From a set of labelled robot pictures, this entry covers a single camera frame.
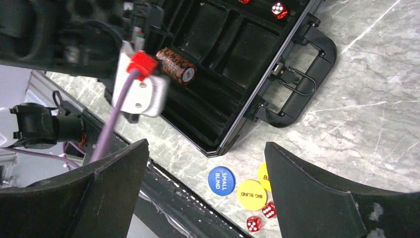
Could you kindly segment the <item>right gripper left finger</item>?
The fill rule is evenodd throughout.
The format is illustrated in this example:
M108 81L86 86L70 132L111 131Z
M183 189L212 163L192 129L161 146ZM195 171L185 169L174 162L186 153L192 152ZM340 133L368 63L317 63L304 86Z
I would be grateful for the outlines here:
M3 238L124 238L149 159L145 139L27 187L0 191Z

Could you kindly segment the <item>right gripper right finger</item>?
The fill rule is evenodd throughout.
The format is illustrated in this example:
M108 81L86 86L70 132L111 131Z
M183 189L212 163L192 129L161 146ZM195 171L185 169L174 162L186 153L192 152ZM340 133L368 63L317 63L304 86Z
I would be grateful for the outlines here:
M264 155L284 238L419 237L419 192L351 181L274 142L266 143Z

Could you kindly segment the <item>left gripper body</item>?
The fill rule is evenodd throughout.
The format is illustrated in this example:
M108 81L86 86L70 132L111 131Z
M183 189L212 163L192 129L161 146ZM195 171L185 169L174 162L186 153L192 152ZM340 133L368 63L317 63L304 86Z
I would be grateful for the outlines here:
M73 76L113 78L135 27L163 25L150 0L3 0L0 62Z

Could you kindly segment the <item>orange brown poker chip stack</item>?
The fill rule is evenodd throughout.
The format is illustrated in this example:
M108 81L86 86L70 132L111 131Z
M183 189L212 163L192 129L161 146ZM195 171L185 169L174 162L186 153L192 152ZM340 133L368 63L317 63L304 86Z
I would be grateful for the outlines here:
M180 84L188 84L195 79L197 67L170 48L157 52L161 62L161 71Z

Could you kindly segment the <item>black poker set case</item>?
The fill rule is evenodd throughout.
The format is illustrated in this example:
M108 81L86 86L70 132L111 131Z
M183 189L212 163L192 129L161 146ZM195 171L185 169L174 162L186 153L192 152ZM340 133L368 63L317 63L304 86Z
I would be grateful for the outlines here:
M253 122L293 124L337 59L318 26L318 0L152 0L163 27L146 34L145 50L170 48L197 67L195 79L173 79L162 118L207 157L227 153Z

